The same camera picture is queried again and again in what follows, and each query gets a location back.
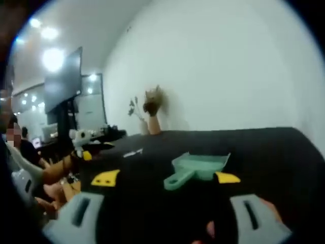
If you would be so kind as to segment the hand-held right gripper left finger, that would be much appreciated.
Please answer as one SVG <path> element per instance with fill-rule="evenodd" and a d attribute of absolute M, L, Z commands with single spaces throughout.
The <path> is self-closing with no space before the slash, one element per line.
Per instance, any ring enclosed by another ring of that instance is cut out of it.
<path fill-rule="evenodd" d="M 80 190 L 42 229 L 49 241 L 119 241 L 120 170 L 82 173 Z"/>

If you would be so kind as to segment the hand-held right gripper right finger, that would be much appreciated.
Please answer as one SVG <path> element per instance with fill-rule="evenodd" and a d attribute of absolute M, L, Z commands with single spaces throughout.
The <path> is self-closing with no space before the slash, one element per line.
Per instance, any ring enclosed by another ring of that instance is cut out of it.
<path fill-rule="evenodd" d="M 216 243 L 283 243 L 291 231 L 277 218 L 276 211 L 257 195 L 230 196 L 227 185 L 241 180 L 215 172 Z"/>

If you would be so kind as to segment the person's right hand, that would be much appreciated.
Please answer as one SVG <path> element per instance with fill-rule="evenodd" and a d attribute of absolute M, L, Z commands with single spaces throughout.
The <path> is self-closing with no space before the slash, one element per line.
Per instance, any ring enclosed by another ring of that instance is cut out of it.
<path fill-rule="evenodd" d="M 273 203 L 271 203 L 261 197 L 259 199 L 264 205 L 266 205 L 273 212 L 275 219 L 278 222 L 283 223 L 282 218 L 281 218 L 276 206 Z M 211 221 L 207 224 L 206 231 L 211 238 L 215 238 L 214 222 L 213 221 Z M 203 244 L 203 243 L 204 242 L 202 240 L 195 240 L 192 242 L 192 244 Z"/>

